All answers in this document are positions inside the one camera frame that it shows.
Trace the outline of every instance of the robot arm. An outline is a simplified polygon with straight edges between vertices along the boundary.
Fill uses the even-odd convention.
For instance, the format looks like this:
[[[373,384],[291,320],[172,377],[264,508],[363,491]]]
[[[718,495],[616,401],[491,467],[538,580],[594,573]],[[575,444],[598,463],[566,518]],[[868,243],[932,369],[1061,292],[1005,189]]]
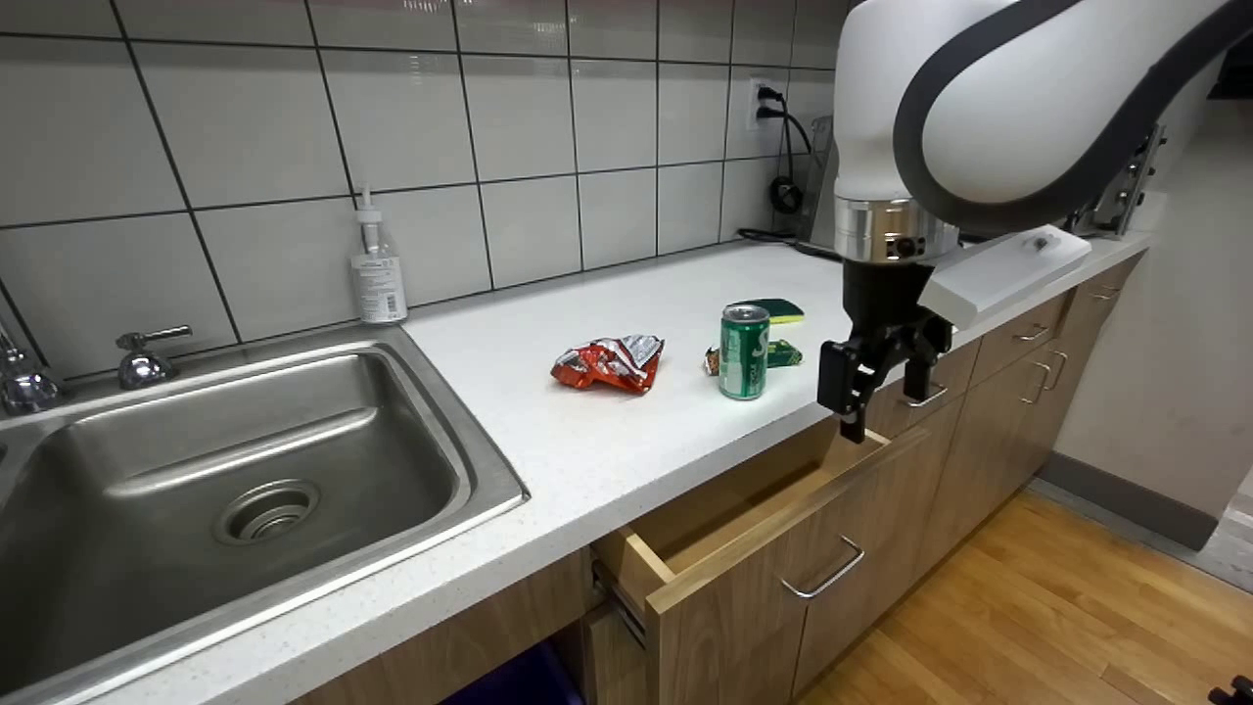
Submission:
[[[851,437],[893,365],[929,395],[947,320],[919,305],[963,237],[1094,200],[1169,99],[1253,31],[1253,0],[864,0],[835,78],[835,249],[855,338],[820,401]]]

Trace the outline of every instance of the soda can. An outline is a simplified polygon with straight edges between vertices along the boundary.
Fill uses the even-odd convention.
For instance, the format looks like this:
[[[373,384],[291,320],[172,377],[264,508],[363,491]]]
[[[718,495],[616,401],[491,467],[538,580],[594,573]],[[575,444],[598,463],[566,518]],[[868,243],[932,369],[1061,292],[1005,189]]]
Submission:
[[[760,305],[719,311],[719,372],[730,401],[760,401],[769,393],[773,313]]]

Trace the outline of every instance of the soap dispenser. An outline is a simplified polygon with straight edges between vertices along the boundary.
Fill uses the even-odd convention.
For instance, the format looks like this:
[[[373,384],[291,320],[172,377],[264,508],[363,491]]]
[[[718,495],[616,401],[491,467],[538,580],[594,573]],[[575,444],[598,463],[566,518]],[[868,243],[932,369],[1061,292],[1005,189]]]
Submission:
[[[363,324],[397,324],[406,316],[403,270],[384,213],[368,192],[358,209],[359,249],[351,254],[351,299]]]

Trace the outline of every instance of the kitchen counter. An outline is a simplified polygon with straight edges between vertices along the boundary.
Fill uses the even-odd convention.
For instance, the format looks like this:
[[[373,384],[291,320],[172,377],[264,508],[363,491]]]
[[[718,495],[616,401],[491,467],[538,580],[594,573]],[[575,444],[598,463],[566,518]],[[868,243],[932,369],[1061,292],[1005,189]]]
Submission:
[[[955,343],[1142,247],[1148,234],[1098,243],[1079,266],[958,329]],[[790,299],[805,311],[786,334],[805,359],[773,372],[756,403],[726,401],[701,372],[719,311],[736,299]],[[438,305],[412,316],[406,334],[532,496],[421,556],[78,701],[299,696],[825,418],[816,403],[820,343],[842,339],[851,320],[835,261],[790,247],[719,247]],[[547,378],[555,354],[607,334],[667,338],[650,395],[562,393]]]

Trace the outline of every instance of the baseboard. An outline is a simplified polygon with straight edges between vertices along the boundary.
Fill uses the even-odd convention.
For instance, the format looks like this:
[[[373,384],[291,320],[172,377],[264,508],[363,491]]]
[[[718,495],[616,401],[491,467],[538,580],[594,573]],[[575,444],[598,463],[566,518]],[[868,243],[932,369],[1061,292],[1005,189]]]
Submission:
[[[1185,543],[1185,548],[1206,548],[1210,534],[1218,527],[1218,518],[1202,512],[1202,508],[1189,508],[1184,503],[1169,503],[1162,495],[1151,495],[1142,484],[1130,484],[1125,478],[1112,478],[1087,463],[1077,463],[1077,459],[1066,459],[1066,454],[1052,454],[1043,472],[1043,480],[1052,480],[1094,506],[1103,506],[1107,512],[1130,522],[1130,526],[1142,526],[1175,543]]]

